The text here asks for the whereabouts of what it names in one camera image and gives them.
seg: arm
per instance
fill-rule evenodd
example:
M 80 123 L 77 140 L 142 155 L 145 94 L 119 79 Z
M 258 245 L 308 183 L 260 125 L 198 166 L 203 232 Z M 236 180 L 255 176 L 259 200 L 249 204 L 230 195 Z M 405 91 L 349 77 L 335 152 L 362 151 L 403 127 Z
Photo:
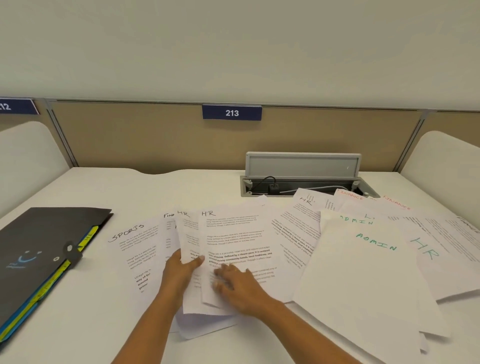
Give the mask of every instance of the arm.
M 270 297 L 247 269 L 222 265 L 215 274 L 232 289 L 217 281 L 214 289 L 234 308 L 265 323 L 280 340 L 296 364 L 360 364 L 320 332 Z
M 165 264 L 162 284 L 112 364 L 158 364 L 162 360 L 173 317 L 182 304 L 193 271 L 203 256 L 187 264 L 180 261 L 180 249 Z

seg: open compartment lid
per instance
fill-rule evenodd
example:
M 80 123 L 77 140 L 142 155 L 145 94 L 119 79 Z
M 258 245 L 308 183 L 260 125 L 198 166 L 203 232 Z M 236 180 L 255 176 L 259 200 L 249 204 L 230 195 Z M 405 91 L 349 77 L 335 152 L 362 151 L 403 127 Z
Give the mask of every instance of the open compartment lid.
M 358 177 L 361 154 L 247 152 L 245 176 L 250 179 L 352 180 Z

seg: desk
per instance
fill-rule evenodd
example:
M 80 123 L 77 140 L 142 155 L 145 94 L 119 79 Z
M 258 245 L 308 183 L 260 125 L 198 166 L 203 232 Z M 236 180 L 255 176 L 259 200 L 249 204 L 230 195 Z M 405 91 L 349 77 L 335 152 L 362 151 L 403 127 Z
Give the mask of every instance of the desk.
M 115 215 L 86 249 L 83 259 L 0 353 L 1 364 L 108 364 L 136 324 L 122 282 L 109 261 L 108 237 L 132 222 L 181 206 L 200 208 L 240 203 L 237 170 L 179 170 L 146 175 L 129 169 L 72 168 L 0 220 L 0 228 L 32 206 L 95 206 Z M 412 208 L 439 212 L 441 204 L 398 173 L 361 172 L 380 195 Z M 272 198 L 279 205 L 288 198 Z M 316 322 L 297 305 L 290 308 L 365 364 L 379 363 Z M 453 331 L 452 340 L 432 340 L 426 363 L 478 363 L 480 297 L 446 302 L 441 310 Z M 261 323 L 245 318 L 239 325 L 192 340 L 170 334 L 162 363 L 287 364 L 292 363 L 276 337 Z

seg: desk power outlet box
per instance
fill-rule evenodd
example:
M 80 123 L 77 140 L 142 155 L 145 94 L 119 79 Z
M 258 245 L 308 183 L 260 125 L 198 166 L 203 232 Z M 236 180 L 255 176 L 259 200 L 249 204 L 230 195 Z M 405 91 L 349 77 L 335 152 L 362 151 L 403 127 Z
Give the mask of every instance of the desk power outlet box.
M 380 197 L 358 176 L 361 154 L 247 152 L 243 197 L 292 197 L 298 188 L 334 194 L 345 188 L 362 196 Z

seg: person's right hand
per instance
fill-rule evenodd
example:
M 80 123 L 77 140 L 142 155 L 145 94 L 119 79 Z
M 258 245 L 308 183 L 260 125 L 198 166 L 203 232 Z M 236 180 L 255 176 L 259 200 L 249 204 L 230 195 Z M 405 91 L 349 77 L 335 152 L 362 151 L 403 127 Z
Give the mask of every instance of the person's right hand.
M 233 264 L 229 266 L 222 264 L 222 267 L 215 269 L 214 273 L 231 286 L 230 289 L 217 280 L 213 284 L 214 290 L 241 314 L 260 318 L 266 310 L 282 304 L 263 290 L 248 269 L 242 272 Z

